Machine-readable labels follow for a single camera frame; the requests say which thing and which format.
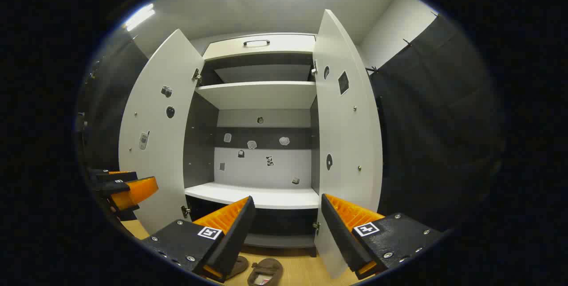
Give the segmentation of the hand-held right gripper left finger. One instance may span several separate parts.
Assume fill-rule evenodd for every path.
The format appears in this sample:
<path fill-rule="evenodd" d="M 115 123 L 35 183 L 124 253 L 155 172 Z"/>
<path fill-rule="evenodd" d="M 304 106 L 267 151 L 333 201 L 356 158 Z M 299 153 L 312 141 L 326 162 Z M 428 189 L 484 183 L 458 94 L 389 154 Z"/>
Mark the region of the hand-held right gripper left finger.
<path fill-rule="evenodd" d="M 225 282 L 256 214 L 252 196 L 218 209 L 195 222 L 174 220 L 141 244 L 159 259 L 192 274 Z"/>

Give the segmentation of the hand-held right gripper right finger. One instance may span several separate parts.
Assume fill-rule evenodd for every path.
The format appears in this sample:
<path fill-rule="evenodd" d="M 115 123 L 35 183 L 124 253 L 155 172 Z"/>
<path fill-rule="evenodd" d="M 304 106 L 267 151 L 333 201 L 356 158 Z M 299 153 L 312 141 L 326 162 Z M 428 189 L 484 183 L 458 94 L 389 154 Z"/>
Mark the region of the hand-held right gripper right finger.
<path fill-rule="evenodd" d="M 380 215 L 330 194 L 321 211 L 349 270 L 359 280 L 410 261 L 443 233 L 404 215 Z"/>

